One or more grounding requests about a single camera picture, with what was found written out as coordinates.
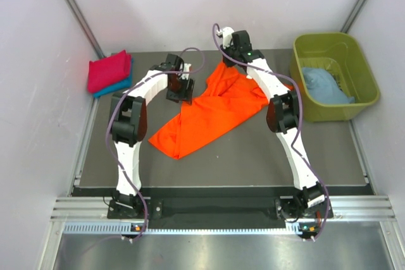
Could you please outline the orange t shirt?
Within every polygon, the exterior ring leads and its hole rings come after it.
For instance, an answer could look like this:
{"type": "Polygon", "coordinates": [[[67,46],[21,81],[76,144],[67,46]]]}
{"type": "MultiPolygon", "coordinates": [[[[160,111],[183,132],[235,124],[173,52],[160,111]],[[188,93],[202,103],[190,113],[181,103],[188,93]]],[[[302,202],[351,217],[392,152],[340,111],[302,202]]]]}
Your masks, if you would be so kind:
{"type": "Polygon", "coordinates": [[[181,159],[233,130],[268,105],[258,84],[235,67],[219,63],[206,79],[206,90],[182,104],[179,114],[149,143],[172,159],[181,159]]]}

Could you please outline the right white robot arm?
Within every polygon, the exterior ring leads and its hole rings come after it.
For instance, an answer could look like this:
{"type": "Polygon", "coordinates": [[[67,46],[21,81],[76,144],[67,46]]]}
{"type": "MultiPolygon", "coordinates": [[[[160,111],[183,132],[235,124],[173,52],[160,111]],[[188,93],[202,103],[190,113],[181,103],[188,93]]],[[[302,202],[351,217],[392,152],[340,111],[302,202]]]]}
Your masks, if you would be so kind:
{"type": "Polygon", "coordinates": [[[298,190],[292,202],[281,204],[280,215],[287,219],[288,213],[293,212],[292,217],[298,220],[324,212],[324,218],[327,218],[330,211],[328,190],[313,171],[301,138],[302,97],[298,85],[285,77],[294,86],[291,90],[280,81],[282,75],[273,72],[263,53],[253,48],[246,30],[225,27],[217,30],[216,35],[222,39],[223,62],[227,66],[243,67],[268,99],[266,123],[284,148],[298,190]]]}

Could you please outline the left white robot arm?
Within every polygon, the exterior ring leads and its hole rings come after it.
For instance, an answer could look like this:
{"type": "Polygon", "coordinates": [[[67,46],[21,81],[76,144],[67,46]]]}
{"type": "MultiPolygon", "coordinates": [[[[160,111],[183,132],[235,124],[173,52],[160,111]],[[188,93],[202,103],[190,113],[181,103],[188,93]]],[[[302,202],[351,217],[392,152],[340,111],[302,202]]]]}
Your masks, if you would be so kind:
{"type": "Polygon", "coordinates": [[[147,105],[162,91],[174,102],[192,102],[194,80],[189,63],[175,54],[154,65],[133,87],[111,98],[108,133],[115,146],[118,182],[111,194],[109,219],[147,216],[146,200],[140,193],[140,147],[147,133],[147,105]]]}

